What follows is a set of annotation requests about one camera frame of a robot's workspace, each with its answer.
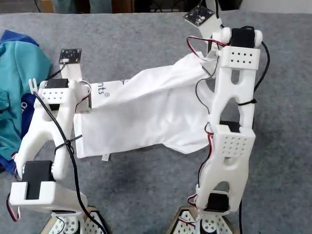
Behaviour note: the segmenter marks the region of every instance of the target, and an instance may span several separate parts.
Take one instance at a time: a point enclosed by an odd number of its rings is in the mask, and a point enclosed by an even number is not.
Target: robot
[[[209,104],[204,104],[208,109],[205,131],[210,150],[200,166],[195,194],[188,198],[197,209],[198,216],[196,220],[183,216],[179,222],[191,226],[192,232],[197,234],[223,233],[219,222],[224,215],[238,210],[248,178],[249,157],[255,140],[252,126],[255,76],[260,58],[257,47],[262,43],[262,33],[252,27],[224,27],[213,11],[201,5],[184,18],[196,26],[207,41],[208,53],[202,66],[210,78],[215,78],[215,88],[209,91]],[[74,114],[92,111],[91,86],[82,80],[80,56],[80,49],[62,50],[59,59],[62,79],[43,81],[39,90],[35,80],[34,85],[30,82],[32,93],[37,97],[35,111],[29,131],[15,155],[21,181],[12,183],[9,201],[13,206],[61,217],[65,227],[60,233],[88,233],[83,220],[85,214],[102,233],[108,233],[99,219],[95,220],[88,214],[87,198],[79,188],[72,191],[58,183],[66,177],[69,160],[73,164],[75,161],[71,142],[80,136],[69,140]],[[236,84],[231,81],[234,70],[239,71]],[[237,102],[239,122],[220,119],[231,98]],[[53,140],[56,146],[54,161],[34,160],[48,140]],[[229,190],[216,189],[224,181],[229,184]],[[75,225],[69,229],[68,223]]]

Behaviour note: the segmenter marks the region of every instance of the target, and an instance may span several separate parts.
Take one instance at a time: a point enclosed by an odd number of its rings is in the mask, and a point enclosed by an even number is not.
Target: cable tie
[[[237,103],[238,106],[244,106],[244,105],[248,105],[248,104],[256,104],[257,100],[256,99],[252,99],[251,101],[247,101],[244,103]]]
[[[66,140],[66,142],[64,142],[63,144],[61,144],[61,145],[55,147],[55,149],[54,149],[54,155],[56,154],[56,152],[57,152],[57,150],[58,150],[59,148],[65,146],[65,145],[68,145],[69,148],[72,149],[72,142],[75,141],[75,140],[77,140],[77,139],[79,139],[79,138],[81,138],[81,137],[82,137],[82,135],[79,135],[79,136],[77,136],[77,137],[74,137],[73,139]]]

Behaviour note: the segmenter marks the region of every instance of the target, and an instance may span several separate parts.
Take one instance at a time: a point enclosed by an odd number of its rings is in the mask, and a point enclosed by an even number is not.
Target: green cloth
[[[39,84],[49,74],[50,60],[27,42],[0,44],[0,155],[10,160],[20,148],[21,101],[30,92],[28,80]]]

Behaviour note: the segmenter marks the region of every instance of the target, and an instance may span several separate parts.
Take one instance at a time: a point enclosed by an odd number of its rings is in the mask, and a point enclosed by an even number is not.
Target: gray carpet
[[[312,15],[227,12],[221,17],[226,26],[262,30],[272,56],[255,94],[256,141],[243,198],[244,233],[310,234]],[[185,38],[199,36],[181,14],[165,13],[4,15],[0,33],[5,28],[32,36],[54,64],[61,48],[82,48],[82,73],[90,82],[127,79],[143,69],[172,64],[189,53]],[[260,72],[265,62],[263,52]],[[233,108],[226,117],[232,117]],[[46,144],[37,158],[53,159],[53,149]],[[77,160],[81,190],[114,233],[161,234],[194,192],[206,152],[182,155],[156,145],[113,154],[110,162]],[[0,232],[36,234],[49,215],[23,210],[21,221],[13,223],[5,208],[11,181],[0,175]],[[72,172],[64,184],[74,187]],[[237,226],[237,214],[229,219]]]

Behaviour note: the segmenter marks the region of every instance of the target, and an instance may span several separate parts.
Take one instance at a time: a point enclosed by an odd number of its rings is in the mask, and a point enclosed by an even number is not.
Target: white cloth bag
[[[208,75],[193,54],[174,65],[144,70],[129,80],[92,84],[92,110],[76,114],[78,158],[107,155],[154,144],[188,154],[208,145],[208,112],[195,85]],[[209,102],[203,81],[198,94]]]

